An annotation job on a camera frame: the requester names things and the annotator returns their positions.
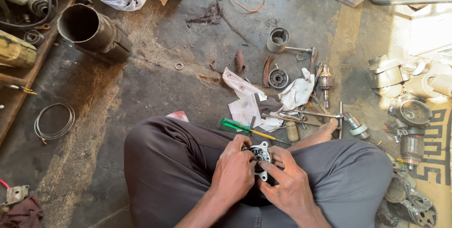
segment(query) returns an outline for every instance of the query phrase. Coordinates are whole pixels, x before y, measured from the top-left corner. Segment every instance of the bare foot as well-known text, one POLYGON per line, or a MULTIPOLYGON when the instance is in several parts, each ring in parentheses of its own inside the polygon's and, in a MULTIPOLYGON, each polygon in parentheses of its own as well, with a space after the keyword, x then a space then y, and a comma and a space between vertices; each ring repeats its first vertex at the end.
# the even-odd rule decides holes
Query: bare foot
POLYGON ((312 146, 319 143, 324 143, 331 140, 331 133, 336 130, 338 127, 338 121, 335 118, 330 119, 330 122, 319 127, 319 130, 315 132, 313 135, 308 136, 301 141, 296 142, 287 150, 294 151, 297 149, 301 149, 307 146, 312 146))

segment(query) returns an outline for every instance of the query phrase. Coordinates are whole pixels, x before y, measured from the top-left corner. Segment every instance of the wire coil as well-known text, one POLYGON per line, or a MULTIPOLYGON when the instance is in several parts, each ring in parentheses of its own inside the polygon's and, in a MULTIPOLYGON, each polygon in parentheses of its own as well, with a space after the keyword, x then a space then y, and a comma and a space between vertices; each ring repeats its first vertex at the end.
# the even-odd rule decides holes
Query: wire coil
POLYGON ((57 139, 57 138, 63 136, 65 133, 67 133, 69 131, 69 129, 71 129, 72 125, 74 124, 75 119, 76 119, 76 114, 74 112, 74 109, 69 104, 63 104, 63 103, 52 104, 52 105, 49 105, 49 106, 45 107, 44 109, 42 109, 42 111, 37 116, 37 118, 34 122, 34 132, 36 133, 36 135, 38 135, 42 139, 42 141, 45 144, 47 144, 45 142, 45 140, 54 140, 54 139, 57 139), (42 133, 41 129, 39 128, 39 120, 40 120, 42 114, 49 108, 51 108, 53 106, 57 106, 57 105, 62 105, 69 110, 69 120, 67 121, 67 124, 65 125, 65 127, 63 129, 61 129, 57 133, 52 133, 52 134, 42 133))

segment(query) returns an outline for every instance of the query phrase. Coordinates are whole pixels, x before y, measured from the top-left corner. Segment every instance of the gray trousers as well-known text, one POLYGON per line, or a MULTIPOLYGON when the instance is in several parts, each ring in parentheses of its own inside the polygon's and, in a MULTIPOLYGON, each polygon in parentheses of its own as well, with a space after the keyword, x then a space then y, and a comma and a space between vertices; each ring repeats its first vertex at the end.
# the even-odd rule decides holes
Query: gray trousers
MULTIPOLYGON (((211 185, 234 133, 168 117, 140 121, 124 146, 124 174, 136 228, 175 226, 211 185)), ((260 144, 263 138, 251 138, 260 144)), ((332 140, 292 152, 306 171, 315 203, 334 228, 372 228, 391 181, 381 150, 356 139, 332 140)), ((288 228, 297 225, 252 188, 214 227, 288 228)))

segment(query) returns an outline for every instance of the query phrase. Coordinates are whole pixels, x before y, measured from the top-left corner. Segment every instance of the green screwdriver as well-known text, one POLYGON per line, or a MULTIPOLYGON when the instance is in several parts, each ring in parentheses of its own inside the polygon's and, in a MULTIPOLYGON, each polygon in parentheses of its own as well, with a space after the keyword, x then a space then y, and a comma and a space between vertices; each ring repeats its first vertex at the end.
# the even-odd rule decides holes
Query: green screwdriver
POLYGON ((225 126, 228 126, 228 127, 235 128, 235 129, 240 129, 240 130, 242 130, 242 131, 245 132, 245 133, 252 132, 252 133, 254 133, 254 134, 260 135, 260 136, 265 137, 265 138, 267 138, 267 139, 270 139, 270 140, 278 141, 278 142, 280 142, 280 143, 285 143, 285 144, 291 145, 291 144, 289 144, 289 143, 287 143, 287 142, 285 142, 285 141, 281 141, 280 139, 276 139, 276 138, 274 138, 273 136, 270 136, 270 135, 267 135, 267 134, 265 134, 265 133, 261 133, 261 132, 255 131, 255 130, 251 129, 250 126, 242 125, 242 124, 240 124, 239 122, 234 121, 234 120, 232 120, 232 119, 230 119, 230 118, 223 118, 223 119, 222 119, 222 124, 225 125, 225 126))

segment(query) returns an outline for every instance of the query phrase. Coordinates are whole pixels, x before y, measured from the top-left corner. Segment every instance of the exhaust pipe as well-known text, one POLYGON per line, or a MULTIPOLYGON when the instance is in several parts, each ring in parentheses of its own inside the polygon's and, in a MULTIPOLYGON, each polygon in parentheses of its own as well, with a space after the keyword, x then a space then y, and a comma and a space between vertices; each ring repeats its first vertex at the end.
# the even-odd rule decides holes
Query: exhaust pipe
POLYGON ((58 19, 58 30, 77 50, 109 64, 125 62, 132 50, 126 31, 84 4, 64 9, 58 19))

